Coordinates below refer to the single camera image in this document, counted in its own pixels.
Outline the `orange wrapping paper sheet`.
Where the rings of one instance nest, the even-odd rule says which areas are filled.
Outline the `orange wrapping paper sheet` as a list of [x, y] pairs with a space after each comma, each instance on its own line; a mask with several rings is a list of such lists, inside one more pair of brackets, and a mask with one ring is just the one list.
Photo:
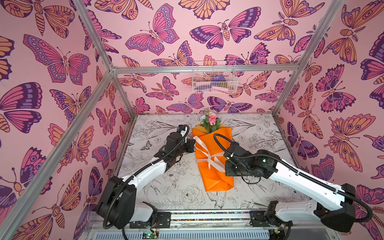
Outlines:
[[204, 127], [196, 126], [192, 132], [196, 140], [196, 159], [205, 191], [221, 192], [234, 188], [234, 178], [226, 176], [227, 159], [224, 157], [224, 151], [214, 140], [214, 134], [232, 140], [232, 129], [221, 125], [218, 130], [209, 133]]

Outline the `white ribbon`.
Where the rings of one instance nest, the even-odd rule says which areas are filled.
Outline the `white ribbon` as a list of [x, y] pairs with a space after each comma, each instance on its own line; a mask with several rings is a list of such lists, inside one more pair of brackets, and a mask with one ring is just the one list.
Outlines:
[[197, 159], [197, 163], [207, 162], [209, 169], [211, 169], [211, 167], [213, 167], [217, 171], [219, 171], [221, 173], [225, 173], [226, 172], [226, 170], [225, 170], [226, 165], [223, 164], [219, 160], [219, 157], [224, 156], [224, 152], [219, 152], [219, 153], [211, 155], [211, 153], [208, 150], [208, 147], [205, 145], [205, 143], [199, 137], [195, 136], [195, 137], [193, 137], [193, 139], [196, 141], [195, 150], [200, 151], [204, 155], [204, 157]]

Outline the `pink fake rose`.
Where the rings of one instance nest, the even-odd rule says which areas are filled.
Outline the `pink fake rose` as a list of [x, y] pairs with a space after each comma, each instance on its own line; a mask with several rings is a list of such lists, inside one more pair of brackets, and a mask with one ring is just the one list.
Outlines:
[[209, 124], [209, 132], [213, 133], [217, 131], [221, 126], [221, 120], [218, 118], [218, 116], [213, 113], [208, 113], [208, 124]]

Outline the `white fake flower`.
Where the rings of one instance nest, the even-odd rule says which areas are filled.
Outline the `white fake flower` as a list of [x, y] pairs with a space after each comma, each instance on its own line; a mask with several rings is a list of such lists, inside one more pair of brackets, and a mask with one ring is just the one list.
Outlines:
[[200, 125], [204, 128], [208, 128], [210, 126], [210, 117], [209, 117], [209, 112], [210, 110], [209, 109], [205, 109], [204, 111], [201, 111], [201, 114], [203, 114], [200, 118]]

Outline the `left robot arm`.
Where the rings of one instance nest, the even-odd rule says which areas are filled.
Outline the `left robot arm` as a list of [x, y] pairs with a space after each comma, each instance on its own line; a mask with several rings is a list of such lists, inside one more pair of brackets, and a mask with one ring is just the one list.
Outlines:
[[157, 222], [158, 209], [150, 203], [137, 202], [137, 194], [178, 163], [184, 154], [195, 151], [196, 141], [188, 138], [189, 131], [188, 125], [179, 125], [148, 164], [130, 175], [108, 180], [95, 208], [96, 214], [103, 218], [105, 230], [112, 227], [121, 230], [131, 223], [152, 227]]

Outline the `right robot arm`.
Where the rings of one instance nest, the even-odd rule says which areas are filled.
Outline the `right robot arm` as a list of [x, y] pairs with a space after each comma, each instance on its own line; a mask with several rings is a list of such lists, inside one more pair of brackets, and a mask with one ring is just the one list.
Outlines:
[[251, 221], [253, 225], [291, 228], [294, 222], [320, 222], [344, 233], [354, 223], [369, 223], [373, 218], [371, 207], [356, 197], [349, 184], [340, 186], [314, 177], [267, 150], [251, 154], [236, 142], [222, 149], [230, 164], [228, 175], [270, 179], [310, 197], [299, 203], [271, 201], [268, 209]]

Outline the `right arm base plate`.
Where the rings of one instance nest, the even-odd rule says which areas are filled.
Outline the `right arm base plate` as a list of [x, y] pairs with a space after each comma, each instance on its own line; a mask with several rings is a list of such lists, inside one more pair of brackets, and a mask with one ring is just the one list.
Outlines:
[[279, 219], [272, 211], [250, 211], [250, 225], [253, 227], [292, 227], [292, 221], [285, 222]]

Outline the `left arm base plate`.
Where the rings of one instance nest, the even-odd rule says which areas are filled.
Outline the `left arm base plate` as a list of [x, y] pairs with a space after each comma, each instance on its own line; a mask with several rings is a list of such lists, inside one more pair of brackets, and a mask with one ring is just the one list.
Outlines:
[[144, 229], [144, 228], [157, 228], [169, 229], [171, 225], [171, 212], [156, 212], [151, 215], [147, 222], [131, 222], [130, 229]]

